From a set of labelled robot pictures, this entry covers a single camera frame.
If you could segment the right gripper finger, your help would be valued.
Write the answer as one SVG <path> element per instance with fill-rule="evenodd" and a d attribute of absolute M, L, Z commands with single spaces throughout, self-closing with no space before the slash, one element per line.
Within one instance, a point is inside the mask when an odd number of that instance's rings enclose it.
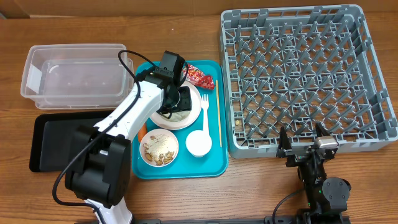
<path fill-rule="evenodd" d="M 284 158 L 290 156 L 291 154 L 292 146 L 289 141 L 289 137 L 287 136 L 285 128 L 281 127 L 279 132 L 279 145 L 276 152 L 276 157 Z"/>
<path fill-rule="evenodd" d="M 330 138 L 331 134 L 323 127 L 321 122 L 317 122 L 315 124 L 315 131 L 317 134 L 317 138 L 327 137 Z"/>

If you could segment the white napkin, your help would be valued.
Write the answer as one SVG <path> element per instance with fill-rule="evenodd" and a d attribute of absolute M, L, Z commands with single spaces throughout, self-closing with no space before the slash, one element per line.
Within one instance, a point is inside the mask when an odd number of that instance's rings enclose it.
<path fill-rule="evenodd" d="M 189 114 L 190 111 L 180 111 L 180 112 L 173 112 L 172 114 L 170 113 L 160 114 L 160 117 L 166 121 L 179 122 L 188 117 Z"/>

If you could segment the red snack wrapper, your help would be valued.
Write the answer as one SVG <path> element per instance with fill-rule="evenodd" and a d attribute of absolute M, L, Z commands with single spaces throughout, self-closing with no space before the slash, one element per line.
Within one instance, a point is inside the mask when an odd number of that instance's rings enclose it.
<path fill-rule="evenodd" d="M 207 90 L 213 90 L 215 88 L 213 77 L 211 75 L 205 75 L 203 71 L 192 64 L 188 64 L 188 67 L 183 68 L 182 74 L 185 75 L 186 72 L 187 75 L 185 80 L 192 85 Z"/>

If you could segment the orange carrot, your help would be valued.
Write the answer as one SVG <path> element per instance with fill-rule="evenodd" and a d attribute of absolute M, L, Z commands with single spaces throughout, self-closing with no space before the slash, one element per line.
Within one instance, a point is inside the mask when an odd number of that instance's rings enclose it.
<path fill-rule="evenodd" d="M 142 127 L 140 128 L 139 132 L 137 133 L 137 138 L 138 141 L 141 142 L 143 137 L 147 134 L 147 127 L 146 127 L 146 123 L 144 123 L 142 125 Z"/>

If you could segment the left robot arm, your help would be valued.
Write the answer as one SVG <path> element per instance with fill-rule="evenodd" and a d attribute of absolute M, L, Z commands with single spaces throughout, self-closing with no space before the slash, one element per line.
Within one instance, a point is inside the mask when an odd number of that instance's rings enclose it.
<path fill-rule="evenodd" d="M 188 82 L 146 76 L 134 82 L 124 101 L 94 126 L 80 126 L 72 138 L 65 187 L 93 209 L 98 223 L 132 223 L 124 194 L 131 175 L 131 144 L 154 113 L 191 107 Z"/>

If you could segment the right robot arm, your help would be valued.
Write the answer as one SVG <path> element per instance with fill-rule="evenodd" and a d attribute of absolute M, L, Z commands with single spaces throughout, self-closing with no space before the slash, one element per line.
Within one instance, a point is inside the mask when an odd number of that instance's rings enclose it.
<path fill-rule="evenodd" d="M 295 151 L 284 127 L 280 129 L 276 156 L 286 158 L 287 167 L 296 167 L 303 188 L 283 198 L 272 213 L 272 223 L 349 223 L 343 216 L 351 190 L 350 183 L 339 177 L 328 177 L 324 163 L 335 158 L 338 150 L 337 140 L 322 126 L 315 125 L 315 143 L 306 149 Z M 278 208 L 288 199 L 305 192 L 308 208 L 297 210 L 291 217 L 277 217 Z"/>

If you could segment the large white plate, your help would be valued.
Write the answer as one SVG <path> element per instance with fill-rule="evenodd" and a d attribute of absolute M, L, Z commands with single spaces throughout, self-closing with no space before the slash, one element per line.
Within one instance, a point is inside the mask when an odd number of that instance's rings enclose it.
<path fill-rule="evenodd" d="M 156 124 L 157 126 L 168 129 L 168 130 L 179 130 L 186 128 L 193 124 L 196 119 L 199 117 L 201 113 L 201 95 L 197 88 L 185 81 L 183 86 L 188 86 L 190 89 L 190 96 L 192 100 L 192 109 L 190 110 L 190 114 L 184 120 L 179 122 L 170 122 L 162 119 L 158 113 L 154 113 L 150 116 L 150 120 Z"/>

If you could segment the white plastic fork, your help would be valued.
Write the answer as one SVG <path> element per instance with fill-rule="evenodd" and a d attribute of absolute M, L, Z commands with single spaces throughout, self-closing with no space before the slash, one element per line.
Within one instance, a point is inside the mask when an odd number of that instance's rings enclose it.
<path fill-rule="evenodd" d="M 208 124 L 209 98 L 207 94 L 203 94 L 201 96 L 201 107 L 203 110 L 203 131 L 209 134 L 209 124 Z"/>

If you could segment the wooden chopstick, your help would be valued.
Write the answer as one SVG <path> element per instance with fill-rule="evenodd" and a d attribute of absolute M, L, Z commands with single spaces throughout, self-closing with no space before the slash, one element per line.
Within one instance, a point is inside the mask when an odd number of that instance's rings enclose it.
<path fill-rule="evenodd" d="M 219 133 L 220 147 L 222 147 L 223 142 L 221 135 L 222 132 L 221 132 L 220 94 L 219 94 L 218 80 L 216 80 L 215 87 L 216 87 L 216 102 L 217 102 L 217 113 L 218 113 L 218 133 Z"/>

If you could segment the white plastic cup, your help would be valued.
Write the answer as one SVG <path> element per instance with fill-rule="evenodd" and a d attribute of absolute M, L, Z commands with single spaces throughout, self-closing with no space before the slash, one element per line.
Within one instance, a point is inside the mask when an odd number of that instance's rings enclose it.
<path fill-rule="evenodd" d="M 203 157 L 209 153 L 212 147 L 212 140 L 208 133 L 203 130 L 192 131 L 186 138 L 187 150 L 194 157 Z"/>

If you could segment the teal plastic tray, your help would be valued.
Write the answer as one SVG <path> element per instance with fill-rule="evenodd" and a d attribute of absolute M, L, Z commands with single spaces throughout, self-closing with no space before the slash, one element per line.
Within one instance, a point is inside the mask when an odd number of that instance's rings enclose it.
<path fill-rule="evenodd" d="M 211 75 L 214 82 L 218 80 L 223 146 L 220 147 L 218 133 L 216 89 L 206 90 L 199 88 L 198 91 L 201 95 L 207 94 L 209 97 L 208 120 L 212 139 L 211 150 L 203 157 L 194 157 L 185 145 L 185 138 L 190 132 L 203 128 L 202 113 L 190 126 L 172 131 L 178 140 L 179 152 L 173 163 L 165 167 L 152 167 L 146 164 L 139 152 L 140 142 L 138 138 L 135 138 L 132 143 L 132 170 L 141 179 L 216 177 L 223 174 L 228 166 L 227 127 L 221 67 L 213 60 L 190 60 L 189 64 L 199 68 L 206 75 Z"/>

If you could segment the grey dish rack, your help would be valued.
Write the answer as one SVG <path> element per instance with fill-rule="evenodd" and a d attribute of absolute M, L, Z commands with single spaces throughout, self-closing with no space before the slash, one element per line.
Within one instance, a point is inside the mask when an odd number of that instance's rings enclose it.
<path fill-rule="evenodd" d="M 363 10 L 355 4 L 222 12 L 228 150 L 274 157 L 279 132 L 301 149 L 316 124 L 340 152 L 397 140 L 397 118 Z"/>

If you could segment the clear plastic bin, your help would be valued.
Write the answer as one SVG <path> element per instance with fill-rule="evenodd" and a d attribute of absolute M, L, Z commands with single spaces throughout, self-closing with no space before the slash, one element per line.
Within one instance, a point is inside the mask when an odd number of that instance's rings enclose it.
<path fill-rule="evenodd" d="M 21 95 L 42 110 L 115 108 L 131 91 L 134 64 L 123 44 L 34 45 Z"/>

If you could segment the black plastic tray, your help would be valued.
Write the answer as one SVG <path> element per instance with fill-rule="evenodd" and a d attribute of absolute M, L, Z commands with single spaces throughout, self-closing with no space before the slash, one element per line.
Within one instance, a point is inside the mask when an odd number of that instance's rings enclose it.
<path fill-rule="evenodd" d="M 32 172 L 61 171 L 68 164 L 72 135 L 81 126 L 94 126 L 111 114 L 106 111 L 42 114 L 34 124 L 29 169 Z"/>

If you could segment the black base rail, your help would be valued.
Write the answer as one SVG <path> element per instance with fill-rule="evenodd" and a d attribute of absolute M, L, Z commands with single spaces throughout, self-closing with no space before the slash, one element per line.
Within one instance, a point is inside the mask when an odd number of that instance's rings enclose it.
<path fill-rule="evenodd" d="M 272 221 L 272 217 L 265 218 L 250 218 L 250 219 L 213 219 L 213 220 L 169 220 L 162 221 L 160 219 L 137 219 L 133 218 L 132 223 L 134 224 L 300 224 L 303 221 L 299 221 L 295 216 L 280 216 L 275 217 L 275 221 Z"/>

